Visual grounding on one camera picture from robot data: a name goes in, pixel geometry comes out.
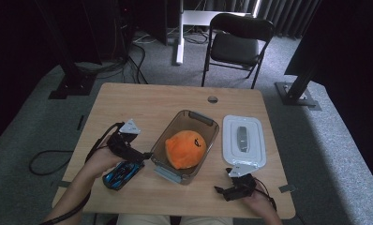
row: metal stand base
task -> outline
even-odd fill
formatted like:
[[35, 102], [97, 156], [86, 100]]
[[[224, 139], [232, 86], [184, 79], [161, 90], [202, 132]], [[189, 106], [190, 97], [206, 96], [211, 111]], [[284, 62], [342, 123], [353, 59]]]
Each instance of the metal stand base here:
[[50, 93], [49, 99], [66, 99], [67, 96], [88, 96], [93, 88], [97, 74], [86, 75], [78, 85], [68, 85], [67, 76], [61, 81], [57, 90]]
[[275, 82], [277, 92], [279, 93], [283, 104], [285, 105], [296, 105], [296, 106], [307, 106], [311, 111], [321, 111], [319, 102], [312, 99], [309, 91], [306, 89], [305, 92], [300, 96], [299, 99], [294, 100], [287, 97], [287, 93], [292, 86], [292, 82]]

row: orange plush toy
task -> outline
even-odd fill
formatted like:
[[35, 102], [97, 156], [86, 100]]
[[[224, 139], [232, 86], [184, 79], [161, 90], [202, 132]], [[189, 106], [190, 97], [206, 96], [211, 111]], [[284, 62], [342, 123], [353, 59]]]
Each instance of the orange plush toy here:
[[193, 130], [182, 130], [165, 144], [167, 159], [177, 170], [198, 165], [207, 149], [204, 138]]

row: clear plastic box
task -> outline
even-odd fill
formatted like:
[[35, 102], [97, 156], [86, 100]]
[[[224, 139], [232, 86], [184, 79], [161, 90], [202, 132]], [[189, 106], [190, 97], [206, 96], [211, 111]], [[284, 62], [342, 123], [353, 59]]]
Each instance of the clear plastic box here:
[[[201, 134], [206, 142], [207, 149], [197, 166], [188, 169], [176, 170], [167, 159], [165, 141], [182, 130], [193, 130]], [[155, 172], [175, 183], [181, 185], [189, 184], [201, 168], [201, 165], [213, 146], [218, 132], [219, 125], [213, 119], [198, 112], [188, 110], [180, 111], [175, 115], [155, 145], [152, 147], [151, 152], [153, 152], [153, 155], [151, 159], [156, 165]]]

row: white container lid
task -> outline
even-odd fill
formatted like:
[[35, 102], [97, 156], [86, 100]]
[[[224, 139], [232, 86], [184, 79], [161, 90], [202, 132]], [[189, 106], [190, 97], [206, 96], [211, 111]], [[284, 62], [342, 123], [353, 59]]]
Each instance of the white container lid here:
[[249, 165], [256, 171], [266, 163], [262, 125], [257, 118], [225, 116], [222, 143], [223, 157], [231, 165]]

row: desk leg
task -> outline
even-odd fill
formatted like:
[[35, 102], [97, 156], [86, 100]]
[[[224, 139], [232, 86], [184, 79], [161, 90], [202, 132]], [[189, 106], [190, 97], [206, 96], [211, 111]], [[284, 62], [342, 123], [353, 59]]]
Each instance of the desk leg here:
[[177, 64], [183, 64], [184, 58], [184, 0], [180, 0], [180, 25], [179, 25], [179, 37], [178, 37], [178, 48], [177, 48]]

